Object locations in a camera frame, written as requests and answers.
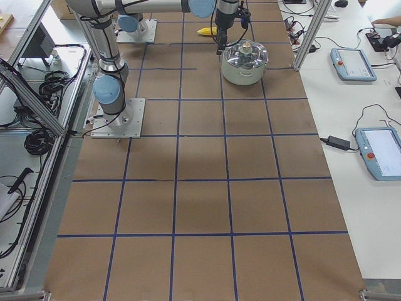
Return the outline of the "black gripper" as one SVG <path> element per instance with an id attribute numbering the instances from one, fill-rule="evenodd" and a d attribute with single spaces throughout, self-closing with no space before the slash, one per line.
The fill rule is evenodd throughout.
<path id="1" fill-rule="evenodd" d="M 249 23 L 251 22 L 250 12 L 235 12 L 232 14 L 225 14 L 222 12 L 217 12 L 215 23 L 218 27 L 216 42 L 217 51 L 216 55 L 221 55 L 226 48 L 227 44 L 227 29 L 231 28 L 234 24 L 234 20 L 239 18 L 241 20 L 241 27 L 243 29 L 248 29 Z"/>

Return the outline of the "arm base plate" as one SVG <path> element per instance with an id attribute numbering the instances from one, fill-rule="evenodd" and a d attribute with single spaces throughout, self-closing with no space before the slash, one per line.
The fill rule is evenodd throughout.
<path id="1" fill-rule="evenodd" d="M 117 34 L 117 43 L 154 43 L 155 41 L 156 19 L 137 21 L 132 18 L 120 18 L 117 24 L 120 27 Z"/>
<path id="2" fill-rule="evenodd" d="M 143 116 L 145 111 L 144 98 L 129 98 L 125 101 L 125 110 L 112 122 L 114 117 L 105 115 L 101 105 L 96 114 L 103 115 L 95 119 L 90 136 L 94 139 L 126 139 L 141 137 Z"/>

